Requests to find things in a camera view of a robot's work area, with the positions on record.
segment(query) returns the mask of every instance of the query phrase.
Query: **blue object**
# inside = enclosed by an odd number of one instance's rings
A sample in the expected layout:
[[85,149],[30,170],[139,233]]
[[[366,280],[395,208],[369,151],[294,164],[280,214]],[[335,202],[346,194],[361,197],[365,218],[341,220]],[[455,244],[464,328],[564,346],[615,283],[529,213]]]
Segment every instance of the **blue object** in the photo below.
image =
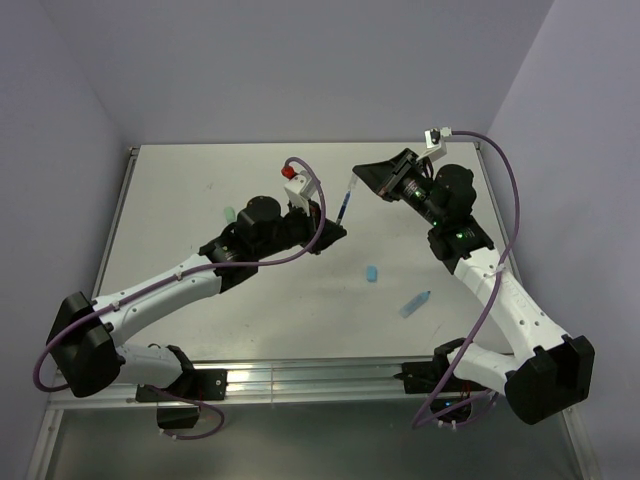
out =
[[367,265],[367,282],[375,283],[378,281],[378,269],[375,265]]
[[400,309],[400,312],[398,313],[400,313],[400,316],[402,318],[409,317],[409,315],[411,315],[413,312],[419,309],[422,305],[424,305],[427,302],[427,300],[429,300],[429,295],[431,295],[431,292],[419,293],[418,295],[413,297],[409,301],[409,303],[407,303],[404,307],[402,307]]

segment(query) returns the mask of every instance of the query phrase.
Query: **red connector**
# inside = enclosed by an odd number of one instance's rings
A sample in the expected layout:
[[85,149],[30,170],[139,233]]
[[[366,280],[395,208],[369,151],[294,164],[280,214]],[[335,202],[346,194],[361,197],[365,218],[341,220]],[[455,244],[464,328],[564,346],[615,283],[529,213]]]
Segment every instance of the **red connector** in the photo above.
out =
[[282,176],[287,177],[289,180],[291,180],[293,177],[297,175],[296,171],[291,166],[282,167],[281,172],[282,172]]

